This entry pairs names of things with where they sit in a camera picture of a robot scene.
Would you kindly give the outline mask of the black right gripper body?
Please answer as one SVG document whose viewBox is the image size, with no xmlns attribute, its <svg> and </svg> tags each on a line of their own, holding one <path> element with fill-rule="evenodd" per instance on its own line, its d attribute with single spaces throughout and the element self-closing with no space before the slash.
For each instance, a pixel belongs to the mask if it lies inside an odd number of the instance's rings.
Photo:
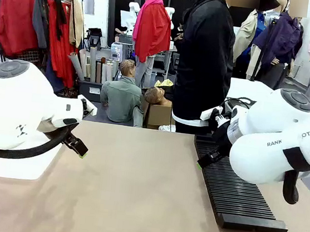
<svg viewBox="0 0 310 232">
<path fill-rule="evenodd" d="M 229 151 L 231 149 L 232 143 L 228 138 L 228 127 L 229 124 L 222 124 L 218 129 L 211 135 L 212 141 L 219 147 L 222 151 Z"/>
</svg>

